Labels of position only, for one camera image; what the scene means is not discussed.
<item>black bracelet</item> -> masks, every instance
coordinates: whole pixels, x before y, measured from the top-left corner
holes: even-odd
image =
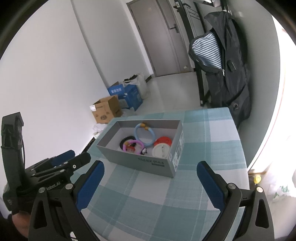
[[[128,137],[122,139],[121,142],[120,142],[120,144],[119,144],[121,150],[123,150],[123,144],[124,144],[126,141],[128,141],[128,140],[135,140],[135,137],[134,137],[134,136],[128,136]],[[137,144],[137,143],[133,143],[133,144],[131,144],[131,146],[132,146],[132,147],[135,147],[136,144]]]

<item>backpack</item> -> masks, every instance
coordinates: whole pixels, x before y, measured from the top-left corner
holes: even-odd
[[[213,28],[190,42],[188,54],[206,74],[212,107],[228,107],[238,128],[251,112],[247,44],[228,12],[205,19]]]

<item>black robotic device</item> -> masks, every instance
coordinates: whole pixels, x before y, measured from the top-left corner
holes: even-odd
[[[20,113],[2,119],[1,149],[7,177],[3,199],[6,207],[12,214],[31,213],[29,241],[71,240],[71,231],[79,241],[98,241],[81,210],[88,206],[97,189],[104,175],[104,164],[95,161],[74,184],[70,177],[90,162],[88,153],[75,157],[74,151],[70,150],[25,169],[22,126]],[[245,210],[233,240],[274,240],[271,213],[261,187],[245,190],[234,183],[227,184],[205,161],[198,163],[197,175],[213,206],[221,211],[203,241],[225,240],[239,207],[245,207]]]

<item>blue gripper pad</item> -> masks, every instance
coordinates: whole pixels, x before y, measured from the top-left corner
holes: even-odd
[[[222,211],[228,195],[224,179],[215,174],[205,161],[197,164],[196,173],[213,206]]]
[[[104,176],[104,173],[105,173],[104,164],[101,161],[97,161],[97,162],[98,164],[93,169],[93,171],[91,171],[92,167],[89,169],[91,173],[88,179],[84,182],[84,184],[80,188],[79,192],[77,193],[76,207],[79,212],[82,209],[87,208],[89,202],[91,201],[91,198],[94,195],[94,192],[98,188],[98,185],[100,184]]]
[[[75,157],[75,152],[73,150],[66,151],[58,156],[52,158],[51,164],[53,166],[59,166],[63,164],[65,161],[68,161]]]

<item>cardboard box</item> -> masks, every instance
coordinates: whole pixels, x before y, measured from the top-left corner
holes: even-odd
[[[148,154],[145,155],[128,153],[120,149],[120,141],[133,135],[135,126],[142,122],[153,129],[156,138],[167,136],[172,140],[167,157],[158,158],[149,155],[152,153],[153,146],[147,148]],[[150,132],[139,128],[137,133],[142,141],[151,141]],[[175,176],[183,146],[183,127],[179,120],[119,120],[112,125],[97,144],[99,150],[110,162],[165,177]]]
[[[109,123],[112,118],[122,116],[117,96],[102,98],[90,108],[97,123]]]
[[[112,85],[108,88],[110,95],[118,95],[120,107],[122,109],[134,108],[136,111],[143,103],[141,95],[136,85],[127,85],[126,87],[121,85]]]

